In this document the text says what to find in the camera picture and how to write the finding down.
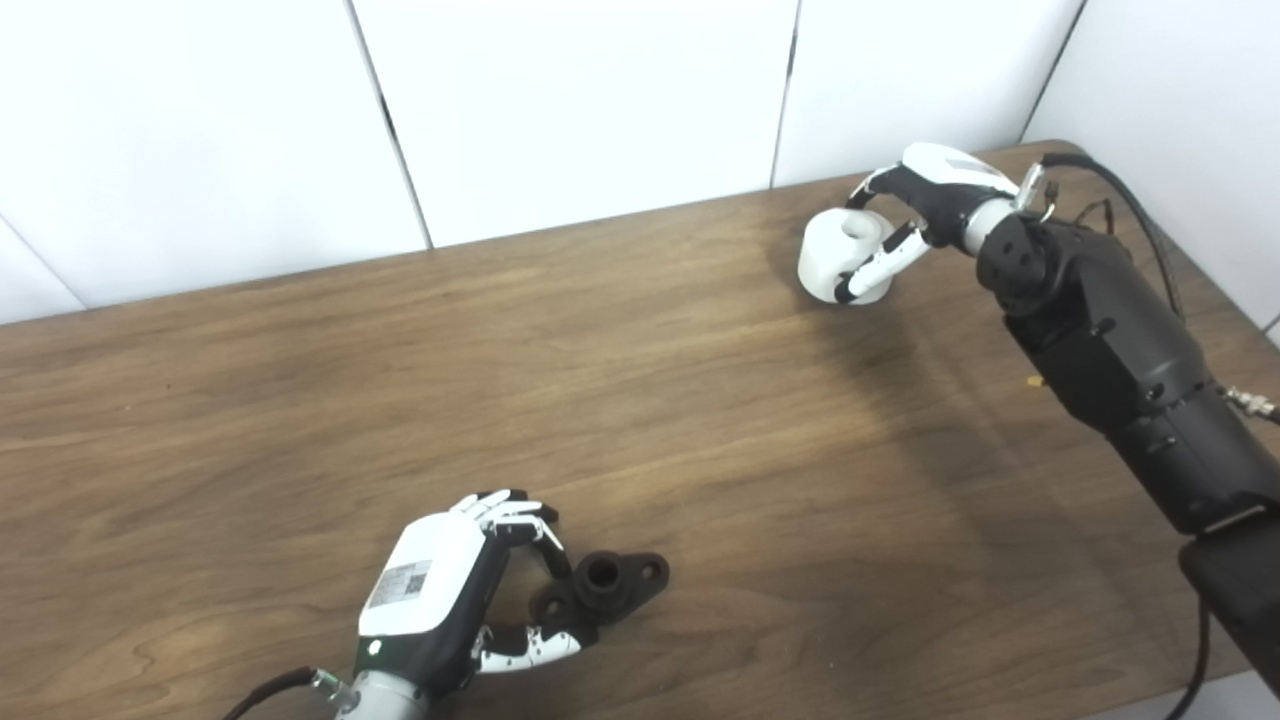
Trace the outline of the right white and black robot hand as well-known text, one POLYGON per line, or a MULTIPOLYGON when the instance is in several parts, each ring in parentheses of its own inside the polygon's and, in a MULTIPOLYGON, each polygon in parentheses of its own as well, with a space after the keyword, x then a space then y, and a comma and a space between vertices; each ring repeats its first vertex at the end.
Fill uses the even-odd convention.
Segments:
POLYGON ((965 247, 966 228, 989 202, 1012 205, 1018 186, 1002 172, 956 149, 910 143, 892 167, 873 170, 849 196, 847 210, 863 210, 882 195, 897 199, 918 218, 892 229, 860 266, 835 282, 835 301, 852 305, 891 281, 931 249, 965 247))

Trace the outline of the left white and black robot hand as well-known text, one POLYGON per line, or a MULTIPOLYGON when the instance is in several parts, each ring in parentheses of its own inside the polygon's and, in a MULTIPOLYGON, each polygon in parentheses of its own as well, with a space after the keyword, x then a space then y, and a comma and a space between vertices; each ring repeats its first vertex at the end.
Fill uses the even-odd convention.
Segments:
POLYGON ((410 523, 358 615, 355 675, 394 676, 440 701, 476 675, 520 673, 591 647, 599 633, 486 620, 511 557, 530 547, 554 579, 572 568, 558 512, 522 489, 477 492, 410 523))

